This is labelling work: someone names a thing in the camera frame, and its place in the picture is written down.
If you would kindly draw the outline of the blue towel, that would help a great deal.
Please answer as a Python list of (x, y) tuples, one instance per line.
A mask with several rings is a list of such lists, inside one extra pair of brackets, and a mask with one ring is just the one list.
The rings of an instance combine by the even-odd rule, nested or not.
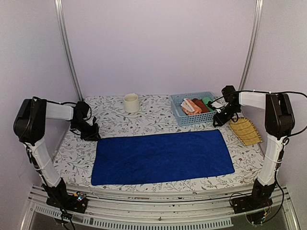
[(104, 138), (96, 147), (91, 184), (135, 185), (234, 173), (218, 129)]

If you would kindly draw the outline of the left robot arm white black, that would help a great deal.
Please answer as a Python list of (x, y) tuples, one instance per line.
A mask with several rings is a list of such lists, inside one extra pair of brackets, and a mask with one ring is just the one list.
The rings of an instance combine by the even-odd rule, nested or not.
[(70, 131), (82, 140), (99, 141), (99, 126), (91, 107), (84, 101), (53, 102), (38, 97), (24, 99), (13, 124), (13, 131), (24, 145), (27, 156), (39, 174), (45, 190), (61, 208), (71, 204), (66, 184), (55, 169), (45, 143), (46, 120), (70, 123)]

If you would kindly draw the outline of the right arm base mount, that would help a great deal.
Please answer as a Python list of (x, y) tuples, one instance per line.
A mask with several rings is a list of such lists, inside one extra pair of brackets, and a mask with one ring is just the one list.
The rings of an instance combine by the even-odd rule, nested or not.
[(249, 212), (261, 208), (267, 208), (272, 205), (272, 191), (268, 192), (255, 192), (251, 195), (240, 194), (234, 198), (230, 198), (230, 206), (233, 208), (234, 213)]

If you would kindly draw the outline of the orange bunny pattern towel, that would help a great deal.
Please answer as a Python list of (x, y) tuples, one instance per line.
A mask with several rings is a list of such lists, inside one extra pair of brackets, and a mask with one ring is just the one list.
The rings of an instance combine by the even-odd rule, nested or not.
[(202, 109), (188, 98), (185, 98), (180, 106), (186, 115), (198, 115), (202, 113)]

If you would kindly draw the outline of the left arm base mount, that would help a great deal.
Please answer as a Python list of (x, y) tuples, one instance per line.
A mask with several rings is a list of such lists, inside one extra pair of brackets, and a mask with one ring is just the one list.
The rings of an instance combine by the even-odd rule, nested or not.
[(76, 192), (73, 195), (69, 195), (66, 192), (64, 194), (48, 192), (47, 194), (48, 199), (46, 203), (49, 206), (57, 207), (63, 211), (73, 211), (82, 214), (87, 209), (88, 199), (86, 198), (86, 194), (80, 192)]

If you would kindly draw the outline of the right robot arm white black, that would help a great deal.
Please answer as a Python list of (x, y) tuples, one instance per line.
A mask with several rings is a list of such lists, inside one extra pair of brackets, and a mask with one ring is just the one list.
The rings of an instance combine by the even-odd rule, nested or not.
[(265, 188), (276, 184), (275, 173), (283, 159), (283, 147), (295, 126), (289, 96), (286, 93), (236, 91), (232, 85), (225, 86), (222, 95), (227, 104), (213, 116), (214, 127), (226, 124), (242, 106), (264, 110), (268, 141), (264, 163), (254, 185)]

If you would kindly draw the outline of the light blue plastic basket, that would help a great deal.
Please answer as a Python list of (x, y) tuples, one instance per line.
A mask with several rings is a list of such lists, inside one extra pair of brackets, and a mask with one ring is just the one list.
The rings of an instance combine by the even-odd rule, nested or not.
[(212, 92), (182, 93), (169, 96), (172, 114), (174, 115), (179, 126), (213, 122), (213, 117), (216, 114), (216, 111), (198, 115), (187, 115), (182, 111), (181, 104), (184, 102), (184, 99), (203, 99), (205, 97), (208, 97), (211, 101), (215, 99), (215, 95)]

